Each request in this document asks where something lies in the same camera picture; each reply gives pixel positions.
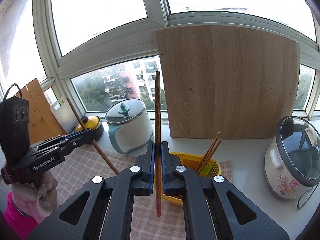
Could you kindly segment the left hand pink sleeve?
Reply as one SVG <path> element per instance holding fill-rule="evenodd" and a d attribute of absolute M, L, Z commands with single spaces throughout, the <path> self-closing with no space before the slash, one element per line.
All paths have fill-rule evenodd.
<path fill-rule="evenodd" d="M 12 184 L 4 219 L 18 239 L 29 233 L 57 207 L 57 181 L 47 171 L 34 183 Z"/>

